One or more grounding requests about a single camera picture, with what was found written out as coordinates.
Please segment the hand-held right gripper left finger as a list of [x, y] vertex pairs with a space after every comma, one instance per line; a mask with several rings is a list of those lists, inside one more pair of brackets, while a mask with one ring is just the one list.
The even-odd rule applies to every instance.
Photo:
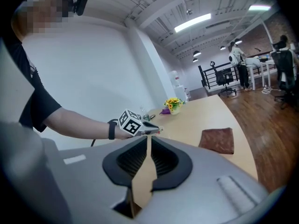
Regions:
[[109, 153], [102, 167], [112, 183], [132, 187], [132, 180], [147, 156], [147, 137], [143, 136]]

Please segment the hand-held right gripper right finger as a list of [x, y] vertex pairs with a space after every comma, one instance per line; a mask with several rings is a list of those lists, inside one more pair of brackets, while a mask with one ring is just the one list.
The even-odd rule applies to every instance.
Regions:
[[193, 169], [192, 160], [187, 153], [155, 136], [151, 137], [151, 158], [157, 174], [152, 192], [177, 188]]

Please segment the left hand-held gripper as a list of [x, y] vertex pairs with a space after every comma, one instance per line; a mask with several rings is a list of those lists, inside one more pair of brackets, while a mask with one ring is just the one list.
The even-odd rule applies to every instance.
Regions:
[[164, 130], [163, 126], [158, 127], [128, 109], [118, 118], [118, 123], [121, 130], [132, 136], [151, 135]]

